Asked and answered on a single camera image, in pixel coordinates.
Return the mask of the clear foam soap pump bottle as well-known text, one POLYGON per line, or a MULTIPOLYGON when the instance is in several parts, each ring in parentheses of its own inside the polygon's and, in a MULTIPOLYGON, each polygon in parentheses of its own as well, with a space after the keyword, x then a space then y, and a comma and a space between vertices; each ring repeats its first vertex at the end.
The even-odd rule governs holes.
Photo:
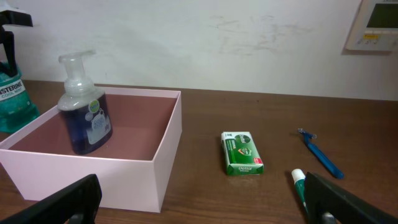
POLYGON ((113 127, 106 102, 106 93, 85 73, 83 58, 94 50, 61 55, 67 79, 65 93, 57 108, 67 126, 75 154, 89 154, 104 145, 113 135, 113 127))

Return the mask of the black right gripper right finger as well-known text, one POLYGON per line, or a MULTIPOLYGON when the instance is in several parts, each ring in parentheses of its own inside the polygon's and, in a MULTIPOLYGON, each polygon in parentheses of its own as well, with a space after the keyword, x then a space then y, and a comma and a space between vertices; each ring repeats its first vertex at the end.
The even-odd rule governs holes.
POLYGON ((309 223, 321 223, 332 214, 340 223, 397 223, 397 218, 365 202, 319 174, 308 172, 304 197, 309 223))

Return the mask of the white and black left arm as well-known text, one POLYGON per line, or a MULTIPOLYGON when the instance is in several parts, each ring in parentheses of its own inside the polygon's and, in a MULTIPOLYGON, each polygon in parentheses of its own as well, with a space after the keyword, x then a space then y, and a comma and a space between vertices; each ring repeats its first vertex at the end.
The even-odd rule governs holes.
POLYGON ((14 34, 11 31, 6 31, 3 28, 4 25, 32 27, 32 16, 23 10, 9 6, 5 2, 1 6, 1 45, 4 47, 8 63, 8 66, 1 63, 1 73, 14 77, 18 74, 14 34))

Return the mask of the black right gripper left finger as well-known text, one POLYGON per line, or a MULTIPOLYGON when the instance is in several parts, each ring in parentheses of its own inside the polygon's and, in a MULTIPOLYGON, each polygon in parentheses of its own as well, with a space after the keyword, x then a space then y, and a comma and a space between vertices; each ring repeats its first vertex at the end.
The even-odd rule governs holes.
POLYGON ((102 198, 97 175, 68 185, 32 206, 1 220, 3 224, 93 224, 102 198))

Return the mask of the teal mouthwash bottle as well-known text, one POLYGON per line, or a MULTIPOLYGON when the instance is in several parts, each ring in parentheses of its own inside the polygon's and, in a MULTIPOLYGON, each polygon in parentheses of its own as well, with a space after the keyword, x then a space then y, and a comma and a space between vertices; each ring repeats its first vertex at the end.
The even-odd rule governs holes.
POLYGON ((30 100, 22 81, 22 72, 9 77, 1 72, 1 132, 15 133, 38 118, 40 112, 30 100))

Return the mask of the green soap bar pack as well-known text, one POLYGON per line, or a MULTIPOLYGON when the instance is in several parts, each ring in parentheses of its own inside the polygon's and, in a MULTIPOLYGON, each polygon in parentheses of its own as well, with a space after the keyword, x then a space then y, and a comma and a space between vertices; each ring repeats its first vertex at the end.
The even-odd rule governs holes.
POLYGON ((250 132, 223 132, 221 145, 225 154, 227 175, 264 173, 264 163, 250 132))

